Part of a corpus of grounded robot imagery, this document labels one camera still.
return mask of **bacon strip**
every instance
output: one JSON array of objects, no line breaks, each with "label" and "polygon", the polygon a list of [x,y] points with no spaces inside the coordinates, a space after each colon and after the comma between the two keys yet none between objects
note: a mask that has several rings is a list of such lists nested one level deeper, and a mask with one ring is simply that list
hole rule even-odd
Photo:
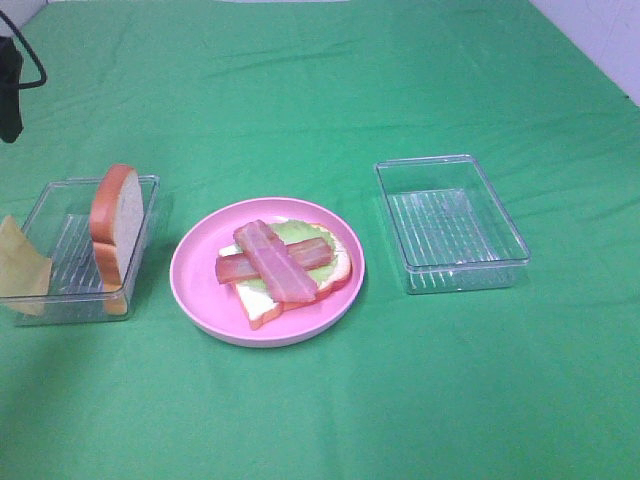
[{"label": "bacon strip", "polygon": [[[291,243],[287,245],[287,253],[305,270],[322,267],[333,260],[331,246],[322,237]],[[216,277],[219,283],[236,283],[260,278],[260,274],[244,253],[236,253],[217,258]]]},{"label": "bacon strip", "polygon": [[318,285],[287,252],[278,235],[262,220],[247,223],[233,232],[276,302],[312,302]]}]

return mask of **yellow cheese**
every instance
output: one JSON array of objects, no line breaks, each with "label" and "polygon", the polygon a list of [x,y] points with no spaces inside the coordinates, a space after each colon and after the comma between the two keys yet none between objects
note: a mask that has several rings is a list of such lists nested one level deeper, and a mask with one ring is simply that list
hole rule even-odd
[{"label": "yellow cheese", "polygon": [[[52,261],[40,255],[22,233],[14,218],[0,224],[0,297],[46,295]],[[7,303],[28,315],[42,315],[43,303]]]}]

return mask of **pink plate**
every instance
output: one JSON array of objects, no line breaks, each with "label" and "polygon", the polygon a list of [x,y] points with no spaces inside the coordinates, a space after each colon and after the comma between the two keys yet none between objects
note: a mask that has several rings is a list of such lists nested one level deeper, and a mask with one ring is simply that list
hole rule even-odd
[{"label": "pink plate", "polygon": [[[216,280],[214,266],[218,250],[233,243],[233,231],[258,218],[267,223],[295,218],[324,225],[346,245],[353,271],[343,288],[321,302],[290,310],[251,330],[233,289]],[[176,248],[169,277],[178,304],[205,332],[245,347],[279,347],[307,340],[338,321],[358,295],[364,269],[362,245],[340,217],[304,200],[265,197],[234,203],[198,222]]]}]

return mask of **transparent tray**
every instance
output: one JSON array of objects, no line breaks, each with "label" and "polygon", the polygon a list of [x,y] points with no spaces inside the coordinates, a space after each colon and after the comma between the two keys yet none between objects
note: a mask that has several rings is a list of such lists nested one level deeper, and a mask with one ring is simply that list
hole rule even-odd
[{"label": "transparent tray", "polygon": [[375,165],[408,293],[502,288],[524,273],[529,249],[469,155]]},{"label": "transparent tray", "polygon": [[[131,299],[145,248],[151,240],[151,224],[159,178],[139,177],[144,218],[131,261],[119,290],[105,293],[93,256],[89,235],[89,212],[100,178],[76,178],[48,183],[22,231],[42,255],[51,257],[53,267],[49,292],[42,296],[0,297],[0,304],[42,305],[42,315],[16,313],[17,325],[104,322],[125,320],[132,313]],[[108,315],[105,300],[125,299],[125,315]]]}]

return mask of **sandwich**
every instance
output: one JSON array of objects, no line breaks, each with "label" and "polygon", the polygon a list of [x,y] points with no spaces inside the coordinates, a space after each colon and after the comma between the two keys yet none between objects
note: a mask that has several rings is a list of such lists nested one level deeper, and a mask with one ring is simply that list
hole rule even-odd
[{"label": "sandwich", "polygon": [[[115,164],[103,177],[91,205],[89,232],[104,292],[122,288],[142,226],[142,189],[135,168]],[[126,296],[104,301],[110,315],[128,311]]]},{"label": "sandwich", "polygon": [[216,277],[237,295],[252,330],[282,313],[322,301],[351,276],[351,257],[319,224],[285,219],[249,222],[220,249]]}]

